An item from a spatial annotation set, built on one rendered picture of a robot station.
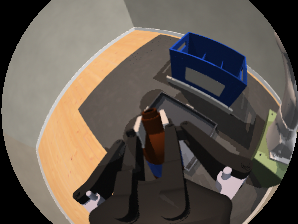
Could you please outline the dark blue divided crate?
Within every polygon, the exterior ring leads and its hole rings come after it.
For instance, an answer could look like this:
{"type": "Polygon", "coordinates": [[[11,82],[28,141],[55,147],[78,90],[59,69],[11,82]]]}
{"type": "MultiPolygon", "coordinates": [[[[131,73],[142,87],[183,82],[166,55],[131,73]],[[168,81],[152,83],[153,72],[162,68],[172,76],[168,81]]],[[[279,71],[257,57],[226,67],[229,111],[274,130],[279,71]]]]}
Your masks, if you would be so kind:
{"type": "Polygon", "coordinates": [[[228,107],[247,87],[246,57],[220,42],[188,32],[169,49],[169,53],[172,78],[228,107]],[[184,42],[185,46],[178,51],[184,42]]]}

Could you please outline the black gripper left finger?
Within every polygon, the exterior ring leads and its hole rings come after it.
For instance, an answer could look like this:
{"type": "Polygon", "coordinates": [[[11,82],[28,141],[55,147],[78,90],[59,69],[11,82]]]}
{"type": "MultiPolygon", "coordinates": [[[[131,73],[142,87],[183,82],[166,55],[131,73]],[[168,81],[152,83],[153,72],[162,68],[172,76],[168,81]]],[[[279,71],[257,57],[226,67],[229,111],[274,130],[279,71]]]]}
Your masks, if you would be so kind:
{"type": "Polygon", "coordinates": [[[146,131],[141,118],[137,118],[135,130],[125,132],[127,140],[115,141],[87,181],[73,193],[73,199],[89,213],[113,194],[109,215],[121,222],[135,217],[135,181],[145,181],[142,148],[146,131]]]}

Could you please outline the brown glass bottle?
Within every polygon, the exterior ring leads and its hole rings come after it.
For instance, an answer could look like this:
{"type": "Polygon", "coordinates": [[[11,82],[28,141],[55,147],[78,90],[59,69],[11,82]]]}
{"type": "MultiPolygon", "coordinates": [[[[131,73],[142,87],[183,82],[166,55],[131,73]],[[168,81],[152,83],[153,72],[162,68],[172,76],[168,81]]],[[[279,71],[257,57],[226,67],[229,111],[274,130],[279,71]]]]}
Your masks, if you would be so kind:
{"type": "Polygon", "coordinates": [[[156,108],[142,112],[142,123],[146,131],[144,157],[154,177],[162,177],[162,163],[164,162],[165,131],[161,115],[156,108]]]}

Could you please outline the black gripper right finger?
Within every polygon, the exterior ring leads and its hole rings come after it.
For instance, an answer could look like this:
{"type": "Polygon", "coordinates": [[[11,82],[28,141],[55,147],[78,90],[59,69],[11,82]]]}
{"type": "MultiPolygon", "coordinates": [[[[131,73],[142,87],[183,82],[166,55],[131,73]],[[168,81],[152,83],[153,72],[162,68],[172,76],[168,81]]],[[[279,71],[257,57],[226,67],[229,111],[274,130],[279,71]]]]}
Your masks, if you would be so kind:
{"type": "Polygon", "coordinates": [[[219,193],[232,199],[249,176],[253,168],[252,160],[229,152],[190,121],[175,126],[170,118],[167,119],[164,109],[160,110],[160,115],[165,131],[164,163],[157,207],[160,216],[175,221],[186,214],[184,172],[178,142],[181,140],[216,181],[219,193]]]}

